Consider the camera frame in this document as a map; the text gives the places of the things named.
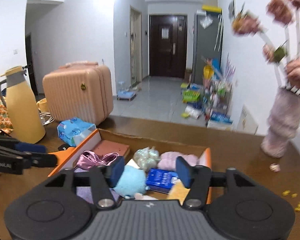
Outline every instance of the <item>dark brown door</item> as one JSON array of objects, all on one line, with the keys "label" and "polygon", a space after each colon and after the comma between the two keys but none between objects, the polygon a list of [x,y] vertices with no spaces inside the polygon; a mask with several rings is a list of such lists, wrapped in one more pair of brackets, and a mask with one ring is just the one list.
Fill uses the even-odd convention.
[{"label": "dark brown door", "polygon": [[150,16],[150,76],[184,78],[186,41],[186,16]]},{"label": "dark brown door", "polygon": [[27,58],[28,74],[29,74],[31,89],[34,95],[37,96],[38,91],[37,91],[37,84],[35,82],[34,69],[33,69],[31,35],[26,36],[26,58]]}]

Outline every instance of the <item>metal screw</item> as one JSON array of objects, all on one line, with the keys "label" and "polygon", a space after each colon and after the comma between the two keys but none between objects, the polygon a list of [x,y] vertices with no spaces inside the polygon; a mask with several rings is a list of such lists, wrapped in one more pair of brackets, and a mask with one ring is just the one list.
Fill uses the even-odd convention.
[{"label": "metal screw", "polygon": [[105,207],[105,208],[112,207],[114,205],[114,201],[109,198],[104,198],[104,199],[99,200],[98,205],[100,207]]},{"label": "metal screw", "polygon": [[87,89],[87,87],[84,83],[81,84],[80,88],[81,88],[81,90],[86,90]]},{"label": "metal screw", "polygon": [[186,201],[186,205],[188,207],[199,207],[201,205],[201,201],[199,199],[195,199],[195,198],[188,199]]}]

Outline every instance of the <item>pink suitcase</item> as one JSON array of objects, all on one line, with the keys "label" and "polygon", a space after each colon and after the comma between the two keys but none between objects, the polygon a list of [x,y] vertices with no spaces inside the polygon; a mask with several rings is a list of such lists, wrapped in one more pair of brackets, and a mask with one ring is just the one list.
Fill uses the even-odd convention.
[{"label": "pink suitcase", "polygon": [[96,62],[68,63],[45,75],[42,84],[57,121],[79,117],[98,125],[113,110],[110,70]]}]

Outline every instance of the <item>door frame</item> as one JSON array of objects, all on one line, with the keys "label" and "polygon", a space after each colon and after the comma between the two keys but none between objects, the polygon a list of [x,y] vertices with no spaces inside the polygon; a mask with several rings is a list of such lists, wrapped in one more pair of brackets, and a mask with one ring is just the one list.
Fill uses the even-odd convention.
[{"label": "door frame", "polygon": [[187,14],[183,14],[183,13],[153,13],[153,14],[149,14],[149,44],[148,44],[148,48],[149,48],[149,76],[151,76],[151,16],[183,16],[185,18],[185,69],[187,67],[187,50],[188,50],[188,15]]},{"label": "door frame", "polygon": [[[135,57],[137,58],[137,66],[135,64],[135,68],[136,68],[136,83],[141,82],[142,81],[142,12],[138,11],[137,9],[135,9],[134,7],[130,6],[130,25],[129,25],[129,37],[131,34],[131,13],[134,12],[136,14],[138,14],[138,18],[137,18],[137,24],[138,24],[138,45],[137,45],[137,49],[135,49],[135,53],[137,52],[137,54],[135,54]],[[130,41],[130,81],[131,81],[131,41]]]},{"label": "door frame", "polygon": [[35,81],[35,90],[37,91],[37,95],[39,95],[39,92],[38,92],[38,84],[37,84],[37,78],[35,76],[35,70],[34,70],[34,61],[33,61],[33,51],[32,51],[32,38],[31,38],[31,32],[29,32],[28,34],[25,35],[25,49],[26,49],[26,38],[30,38],[30,47],[31,47],[31,61],[32,61],[32,69],[33,69],[33,74],[34,74],[34,81]]}]

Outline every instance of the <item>pink towel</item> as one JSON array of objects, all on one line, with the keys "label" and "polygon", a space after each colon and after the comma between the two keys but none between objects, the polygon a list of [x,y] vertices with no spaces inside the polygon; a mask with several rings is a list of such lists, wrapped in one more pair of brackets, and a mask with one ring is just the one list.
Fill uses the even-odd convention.
[{"label": "pink towel", "polygon": [[191,166],[196,166],[198,157],[193,154],[185,155],[180,152],[165,152],[160,155],[161,160],[158,163],[158,169],[176,171],[176,159],[179,156],[183,157]]}]

